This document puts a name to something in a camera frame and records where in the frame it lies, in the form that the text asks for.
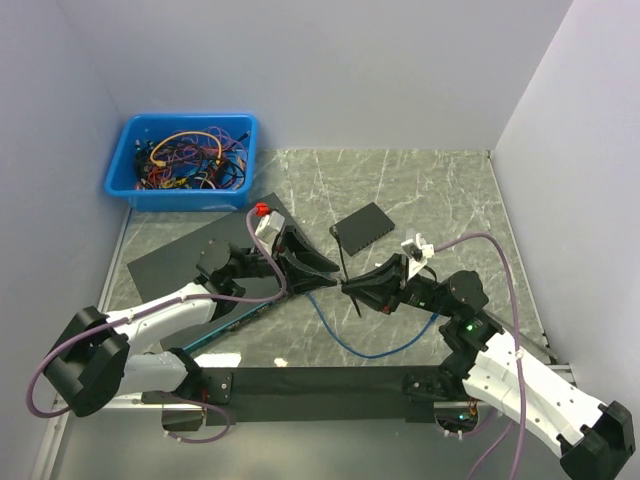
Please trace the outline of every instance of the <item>yellow cable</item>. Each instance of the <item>yellow cable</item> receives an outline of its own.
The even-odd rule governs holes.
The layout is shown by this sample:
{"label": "yellow cable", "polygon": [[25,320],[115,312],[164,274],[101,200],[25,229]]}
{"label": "yellow cable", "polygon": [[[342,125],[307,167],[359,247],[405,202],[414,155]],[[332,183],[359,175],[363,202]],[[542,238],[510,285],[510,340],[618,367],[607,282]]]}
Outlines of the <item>yellow cable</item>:
{"label": "yellow cable", "polygon": [[149,160],[151,160],[153,163],[155,163],[159,167],[166,167],[167,162],[165,162],[164,160],[156,160],[153,157],[155,156],[156,152],[160,149],[160,147],[162,147],[165,143],[170,142],[174,138],[184,137],[185,135],[196,135],[196,136],[203,135],[205,137],[213,138],[218,144],[218,160],[222,158],[222,144],[220,143],[220,140],[218,140],[218,137],[216,137],[215,135],[211,135],[210,133],[207,133],[207,132],[190,131],[190,132],[176,133],[175,135],[171,135],[170,137],[165,138],[158,145],[156,145],[156,147],[153,150],[151,150],[151,155],[149,155]]}

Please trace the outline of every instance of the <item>black mat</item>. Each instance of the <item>black mat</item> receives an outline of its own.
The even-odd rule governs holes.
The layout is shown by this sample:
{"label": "black mat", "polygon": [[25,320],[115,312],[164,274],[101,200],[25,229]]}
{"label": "black mat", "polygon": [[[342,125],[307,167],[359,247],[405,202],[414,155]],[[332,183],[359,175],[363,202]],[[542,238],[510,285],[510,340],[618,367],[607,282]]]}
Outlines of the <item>black mat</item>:
{"label": "black mat", "polygon": [[[276,208],[285,217],[286,225],[295,223],[287,209],[275,193],[258,200],[265,202],[272,208]],[[206,225],[195,232],[185,235],[157,250],[130,262],[127,267],[136,284],[138,293],[143,302],[149,302],[164,295],[169,295],[180,290],[187,283],[192,282],[198,275],[196,263],[205,245],[212,238],[220,238],[235,243],[239,247],[253,245],[251,237],[245,226],[245,216],[253,208],[250,206],[230,213],[215,222]],[[278,291],[278,283],[275,278],[240,279],[238,284],[247,289],[245,296],[261,298],[272,295]],[[264,305],[239,303],[232,312],[220,317],[215,322],[205,325],[189,327],[174,335],[165,338],[161,345],[168,348],[180,347],[189,351],[206,344],[209,339],[215,338],[221,330],[229,325],[254,314]]]}

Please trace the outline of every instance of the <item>blue cable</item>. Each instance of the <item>blue cable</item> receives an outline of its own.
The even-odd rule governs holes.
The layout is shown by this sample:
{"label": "blue cable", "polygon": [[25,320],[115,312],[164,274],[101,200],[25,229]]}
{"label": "blue cable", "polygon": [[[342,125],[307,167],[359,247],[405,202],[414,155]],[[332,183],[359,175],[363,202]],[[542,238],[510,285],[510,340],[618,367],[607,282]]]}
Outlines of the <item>blue cable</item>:
{"label": "blue cable", "polygon": [[412,340],[408,341],[401,347],[394,348],[393,350],[389,350],[388,352],[377,353],[375,355],[365,355],[364,353],[356,352],[353,348],[351,348],[349,345],[347,345],[342,340],[340,340],[340,338],[338,338],[338,335],[336,335],[336,333],[333,330],[331,330],[331,327],[329,326],[329,322],[327,322],[327,319],[325,318],[324,313],[322,313],[322,310],[320,309],[320,306],[318,305],[318,302],[316,302],[316,299],[314,298],[314,296],[311,295],[310,293],[307,293],[307,297],[309,298],[309,300],[311,300],[311,303],[313,304],[313,307],[316,309],[316,312],[318,312],[318,316],[320,317],[320,320],[322,320],[322,323],[324,323],[324,326],[327,328],[329,335],[331,335],[333,339],[336,342],[338,342],[342,348],[344,348],[345,350],[348,350],[349,352],[353,353],[355,356],[360,358],[371,359],[371,358],[387,357],[389,355],[393,355],[394,353],[401,352],[405,348],[409,348],[411,345],[416,343],[420,339],[420,337],[422,337],[422,335],[424,335],[424,333],[429,329],[429,327],[433,324],[433,322],[435,322],[436,319],[438,318],[437,313],[432,314],[431,318],[429,319],[427,324],[424,326],[424,328],[420,330],[418,335],[416,335]]}

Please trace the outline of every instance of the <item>table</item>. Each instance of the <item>table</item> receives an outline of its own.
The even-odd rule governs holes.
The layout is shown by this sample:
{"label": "table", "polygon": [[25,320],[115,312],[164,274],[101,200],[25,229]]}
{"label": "table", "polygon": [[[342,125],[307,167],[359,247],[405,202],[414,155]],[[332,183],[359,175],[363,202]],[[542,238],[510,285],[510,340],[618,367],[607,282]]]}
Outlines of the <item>table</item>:
{"label": "table", "polygon": [[[396,230],[353,258],[348,271],[359,275],[399,252],[401,235],[416,228],[440,244],[467,231],[486,231],[501,243],[510,261],[522,331],[543,344],[543,329],[513,239],[504,204],[486,151],[426,150],[276,150],[260,152],[252,199],[275,192],[322,253],[339,260],[329,227],[375,201]],[[109,310],[141,303],[126,264],[219,218],[220,213],[140,213],[128,222],[116,266]],[[502,266],[493,246],[470,240],[434,257],[429,265],[441,279],[476,270],[489,296],[488,308],[511,321]],[[402,345],[428,320],[423,311],[400,306],[386,316],[362,306],[358,318],[349,299],[332,288],[315,294],[338,335],[358,351],[373,354]],[[548,357],[530,349],[538,358]],[[437,328],[401,353],[379,360],[356,357],[327,333],[308,299],[295,298],[268,310],[258,320],[196,352],[234,353],[240,366],[437,365],[449,354]]]}

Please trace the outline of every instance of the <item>cable connector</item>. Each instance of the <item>cable connector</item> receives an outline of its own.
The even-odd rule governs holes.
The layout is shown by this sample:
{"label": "cable connector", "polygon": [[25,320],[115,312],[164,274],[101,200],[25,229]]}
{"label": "cable connector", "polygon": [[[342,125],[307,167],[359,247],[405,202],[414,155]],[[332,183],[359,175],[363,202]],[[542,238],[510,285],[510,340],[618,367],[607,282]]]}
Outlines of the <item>cable connector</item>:
{"label": "cable connector", "polygon": [[258,217],[264,217],[266,215],[269,215],[270,213],[271,209],[269,208],[269,205],[263,202],[256,203],[256,215]]}

